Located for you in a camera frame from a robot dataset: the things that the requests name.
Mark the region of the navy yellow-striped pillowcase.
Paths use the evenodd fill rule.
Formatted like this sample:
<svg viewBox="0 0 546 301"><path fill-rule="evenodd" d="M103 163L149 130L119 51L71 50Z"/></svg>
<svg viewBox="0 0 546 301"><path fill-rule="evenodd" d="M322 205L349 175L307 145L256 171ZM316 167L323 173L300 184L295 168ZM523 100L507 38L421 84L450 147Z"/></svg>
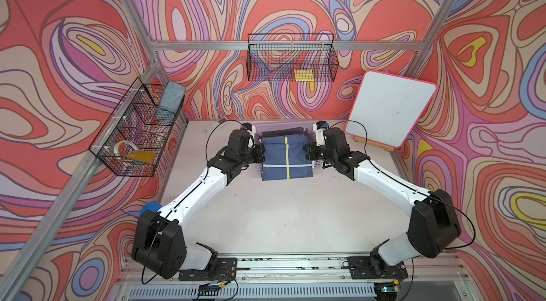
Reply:
<svg viewBox="0 0 546 301"><path fill-rule="evenodd" d="M262 144L266 149L262 181L313 177L313 164L304 153L304 146L309 144L305 135L267 137Z"/></svg>

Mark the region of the dark grey checked pillowcase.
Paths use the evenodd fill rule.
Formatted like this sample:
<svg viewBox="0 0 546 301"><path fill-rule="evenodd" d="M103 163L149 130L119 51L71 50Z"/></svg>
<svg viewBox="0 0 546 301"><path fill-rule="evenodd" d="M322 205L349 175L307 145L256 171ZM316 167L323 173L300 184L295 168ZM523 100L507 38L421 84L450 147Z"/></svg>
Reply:
<svg viewBox="0 0 546 301"><path fill-rule="evenodd" d="M305 135L306 129L303 127L293 127L289 129L283 129L283 130L273 130L273 131L266 131L260 134L261 138L267 138L267 137L282 137L282 136L290 136L290 135Z"/></svg>

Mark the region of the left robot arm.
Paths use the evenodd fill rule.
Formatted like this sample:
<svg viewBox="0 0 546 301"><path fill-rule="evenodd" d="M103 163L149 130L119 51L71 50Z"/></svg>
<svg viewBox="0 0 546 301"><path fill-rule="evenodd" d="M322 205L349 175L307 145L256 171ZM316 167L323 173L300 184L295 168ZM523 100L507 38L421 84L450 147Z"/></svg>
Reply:
<svg viewBox="0 0 546 301"><path fill-rule="evenodd" d="M251 164L264 162L264 146L255 143L255 126L233 130L227 145L207 161L197 180L165 206L146 205L138 218L132 259L169 279L179 271L210 271L217 253L204 244L190 245L184 229L212 198Z"/></svg>

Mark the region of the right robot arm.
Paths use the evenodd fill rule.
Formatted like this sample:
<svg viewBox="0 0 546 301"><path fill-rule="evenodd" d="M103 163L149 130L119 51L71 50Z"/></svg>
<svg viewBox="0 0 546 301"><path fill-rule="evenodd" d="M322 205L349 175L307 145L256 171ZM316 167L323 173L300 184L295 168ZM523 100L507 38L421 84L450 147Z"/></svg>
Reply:
<svg viewBox="0 0 546 301"><path fill-rule="evenodd" d="M352 151L346 134L320 121L313 126L315 141L304 146L306 157L321 160L339 174L389 199L409 217L407 231L377 245L370 254L371 269L382 276L389 267L416 257L435 258L462 234L451 196L429 191L384 170L364 152Z"/></svg>

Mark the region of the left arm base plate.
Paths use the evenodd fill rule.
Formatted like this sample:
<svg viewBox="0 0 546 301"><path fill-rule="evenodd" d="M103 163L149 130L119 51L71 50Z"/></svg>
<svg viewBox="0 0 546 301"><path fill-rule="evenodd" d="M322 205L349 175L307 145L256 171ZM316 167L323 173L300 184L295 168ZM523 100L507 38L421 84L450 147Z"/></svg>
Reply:
<svg viewBox="0 0 546 301"><path fill-rule="evenodd" d="M217 258L204 271L179 271L179 281L224 281L237 275L237 258Z"/></svg>

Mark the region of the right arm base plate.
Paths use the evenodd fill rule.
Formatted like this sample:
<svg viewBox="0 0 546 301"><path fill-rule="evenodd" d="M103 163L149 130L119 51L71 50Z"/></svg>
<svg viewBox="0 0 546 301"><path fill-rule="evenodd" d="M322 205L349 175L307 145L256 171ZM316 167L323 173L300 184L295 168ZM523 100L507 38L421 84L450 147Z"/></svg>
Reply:
<svg viewBox="0 0 546 301"><path fill-rule="evenodd" d="M386 279L405 280L409 277L408 271L403 263L397 265L388 265L379 257L370 257L369 255L349 256L344 263L348 268L351 278L354 280L365 279Z"/></svg>

